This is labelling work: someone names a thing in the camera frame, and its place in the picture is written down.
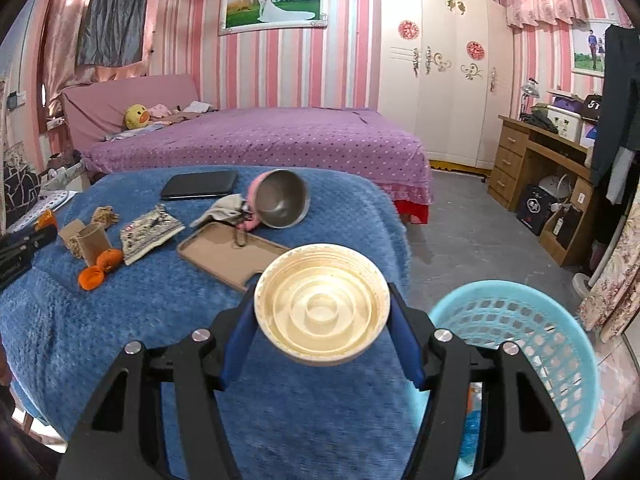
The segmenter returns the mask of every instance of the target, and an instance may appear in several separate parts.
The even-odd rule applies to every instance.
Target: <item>gray curtain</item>
[[[90,0],[76,65],[120,67],[142,60],[146,0]]]

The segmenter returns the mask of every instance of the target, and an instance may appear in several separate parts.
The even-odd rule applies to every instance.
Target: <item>metal screw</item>
[[[453,339],[453,334],[447,330],[446,328],[439,328],[436,332],[433,333],[436,336],[436,339],[441,343],[446,343],[447,341],[451,341]]]
[[[137,354],[142,350],[142,343],[140,341],[131,341],[124,345],[124,351],[129,355]]]
[[[209,332],[209,330],[207,330],[206,328],[199,328],[191,333],[191,339],[197,341],[198,343],[202,343],[210,337],[211,332]]]
[[[506,354],[516,355],[520,351],[520,347],[516,345],[516,343],[507,341],[504,345],[502,345],[502,350],[504,350]]]

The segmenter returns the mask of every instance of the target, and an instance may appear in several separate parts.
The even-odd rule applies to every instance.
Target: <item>purple bedspread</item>
[[[392,200],[431,204],[431,170],[420,141],[363,109],[225,110],[83,153],[104,173],[197,166],[293,166],[360,175]]]

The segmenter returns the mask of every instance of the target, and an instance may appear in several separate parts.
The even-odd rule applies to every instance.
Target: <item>wardrobe door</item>
[[[500,141],[502,120],[498,115],[511,112],[511,88],[513,87],[513,33],[507,25],[506,9],[491,0],[487,1],[489,20],[488,70],[484,124],[478,148],[476,168],[490,170],[494,166],[495,153]],[[492,72],[495,73],[492,84]]]
[[[403,23],[404,37],[399,30]],[[414,62],[420,56],[421,25],[422,0],[382,0],[378,111],[411,133],[415,133],[418,107],[420,59],[417,66]]]
[[[422,51],[416,136],[431,160],[448,160],[455,101],[456,13],[447,0],[422,0]]]
[[[446,160],[475,166],[482,136],[488,80],[488,0],[456,0],[456,52],[453,61],[453,99]]]

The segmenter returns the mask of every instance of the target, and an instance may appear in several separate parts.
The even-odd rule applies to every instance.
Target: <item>red decoration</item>
[[[410,20],[404,20],[398,25],[398,33],[403,40],[415,40],[420,34],[420,27]]]
[[[466,53],[469,54],[471,59],[475,59],[476,61],[484,59],[484,48],[477,41],[469,41],[469,43],[466,44]]]

